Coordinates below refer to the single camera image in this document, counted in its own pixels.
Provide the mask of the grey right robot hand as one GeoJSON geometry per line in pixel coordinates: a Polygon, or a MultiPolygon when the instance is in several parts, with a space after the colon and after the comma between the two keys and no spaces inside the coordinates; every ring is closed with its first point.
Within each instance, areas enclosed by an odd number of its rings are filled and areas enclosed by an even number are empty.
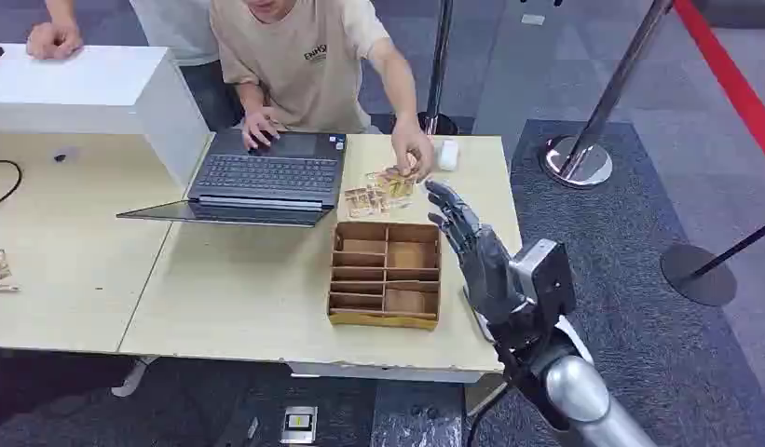
{"type": "Polygon", "coordinates": [[[471,307],[491,324],[502,324],[525,299],[515,288],[511,255],[493,228],[482,223],[451,187],[425,181],[428,200],[439,211],[428,214],[458,258],[471,307]]]}

